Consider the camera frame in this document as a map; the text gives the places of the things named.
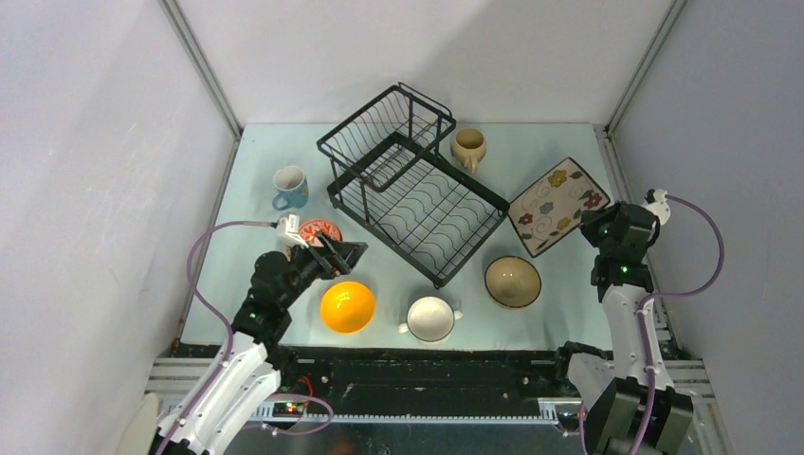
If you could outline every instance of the red flower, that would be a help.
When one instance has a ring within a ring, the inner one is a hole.
[[[593,192],[592,195],[589,196],[589,199],[587,199],[586,202],[583,203],[583,207],[585,207],[587,209],[593,209],[593,208],[597,207],[600,204],[600,201],[602,201],[602,200],[603,200],[603,196],[601,196],[600,194],[598,194],[596,192]]]

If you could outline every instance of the floral tray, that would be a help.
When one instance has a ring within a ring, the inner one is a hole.
[[[601,209],[610,202],[600,185],[566,158],[511,202],[508,219],[535,258],[575,230],[583,210]]]

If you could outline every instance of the mug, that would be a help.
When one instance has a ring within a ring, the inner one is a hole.
[[[462,166],[477,173],[477,165],[485,156],[485,137],[474,128],[464,128],[452,139],[450,149]]]
[[[279,191],[274,197],[274,209],[285,210],[291,207],[301,209],[307,204],[309,198],[307,177],[299,166],[285,166],[279,169],[274,174],[274,187]],[[283,199],[285,203],[280,207],[279,204]]]
[[[452,333],[455,321],[462,316],[463,313],[453,311],[449,303],[437,297],[424,297],[411,305],[408,320],[399,324],[399,333],[411,332],[422,344],[439,344]]]

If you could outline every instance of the rack handle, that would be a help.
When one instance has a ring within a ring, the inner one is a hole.
[[[438,102],[438,101],[436,101],[436,100],[434,100],[434,99],[432,99],[432,98],[428,97],[428,96],[427,96],[427,95],[425,95],[424,93],[422,93],[422,92],[420,92],[420,91],[416,90],[415,88],[413,88],[413,87],[411,87],[411,86],[407,85],[407,84],[406,84],[406,83],[404,83],[404,82],[397,82],[396,84],[397,84],[397,85],[399,85],[400,87],[402,87],[402,88],[406,89],[406,90],[409,90],[409,91],[411,91],[411,92],[413,92],[413,93],[417,94],[418,96],[420,96],[420,97],[422,97],[422,98],[424,98],[424,99],[427,99],[429,102],[431,102],[431,103],[433,103],[433,104],[438,104],[440,107],[443,107],[445,111],[447,111],[447,113],[449,114],[449,116],[450,116],[451,118],[454,118],[454,117],[455,117],[455,116],[453,116],[453,115],[452,115],[452,111],[451,111],[451,110],[449,110],[449,108],[448,108],[448,107],[446,107],[444,104],[442,104],[442,103],[440,103],[440,102]]]

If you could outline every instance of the brown bowl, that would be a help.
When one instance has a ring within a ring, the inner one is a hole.
[[[502,306],[524,308],[539,297],[541,276],[523,258],[503,256],[485,270],[485,290]]]

